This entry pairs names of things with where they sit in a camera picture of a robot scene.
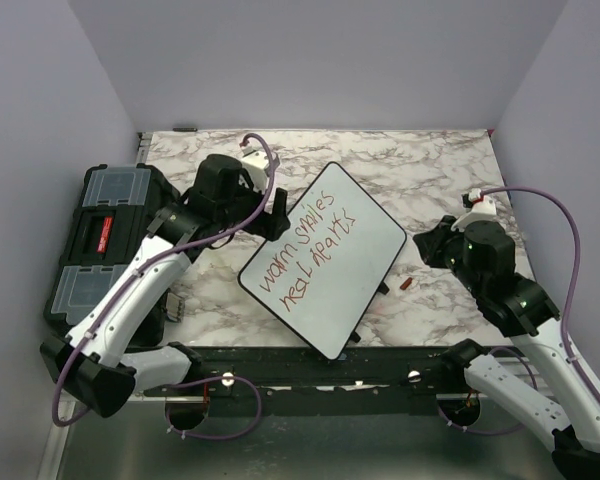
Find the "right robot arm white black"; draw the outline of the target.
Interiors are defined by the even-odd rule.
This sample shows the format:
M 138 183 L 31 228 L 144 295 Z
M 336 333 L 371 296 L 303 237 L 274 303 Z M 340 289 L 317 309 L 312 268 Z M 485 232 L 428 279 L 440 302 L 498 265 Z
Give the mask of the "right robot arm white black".
M 527 427 L 566 479 L 600 479 L 600 404 L 579 378 L 559 312 L 544 289 L 516 271 L 515 242 L 494 221 L 455 231 L 445 216 L 415 235 L 423 262 L 445 268 L 469 291 L 480 313 L 533 364 L 552 392 L 546 397 L 505 371 L 472 340 L 448 349 L 440 379 L 449 390 L 477 390 Z

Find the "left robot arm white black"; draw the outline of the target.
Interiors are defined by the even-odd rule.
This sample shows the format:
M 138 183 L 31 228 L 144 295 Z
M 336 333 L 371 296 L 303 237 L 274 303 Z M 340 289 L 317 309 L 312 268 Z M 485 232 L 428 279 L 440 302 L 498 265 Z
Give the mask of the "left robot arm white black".
M 171 342 L 130 353 L 131 339 L 152 308 L 212 243 L 243 230 L 273 241 L 289 228 L 287 193 L 274 185 L 277 154 L 241 159 L 211 154 L 193 185 L 162 208 L 138 251 L 103 299 L 63 337 L 44 340 L 40 352 L 56 384 L 103 418 L 136 392 L 170 385 L 194 393 L 200 357 Z

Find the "red marker cap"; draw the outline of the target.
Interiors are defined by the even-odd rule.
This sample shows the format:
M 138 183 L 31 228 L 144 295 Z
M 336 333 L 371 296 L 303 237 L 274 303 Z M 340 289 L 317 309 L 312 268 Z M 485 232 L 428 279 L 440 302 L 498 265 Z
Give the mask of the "red marker cap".
M 401 286 L 400 286 L 400 289 L 401 289 L 402 291 L 404 291 L 404 290 L 408 289 L 408 288 L 411 286 L 411 284 L 412 284 L 412 283 L 413 283 L 413 279 L 412 279 L 412 278 L 408 278 L 408 279 L 406 279 L 406 280 L 405 280 L 405 281 L 404 281 L 404 282 L 401 284 Z

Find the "white whiteboard black frame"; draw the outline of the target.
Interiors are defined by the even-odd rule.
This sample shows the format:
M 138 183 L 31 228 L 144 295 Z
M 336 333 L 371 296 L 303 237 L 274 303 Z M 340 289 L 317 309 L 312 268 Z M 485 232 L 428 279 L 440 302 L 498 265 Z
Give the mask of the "white whiteboard black frame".
M 350 341 L 407 233 L 338 163 L 291 208 L 289 229 L 238 275 L 244 291 L 329 360 Z

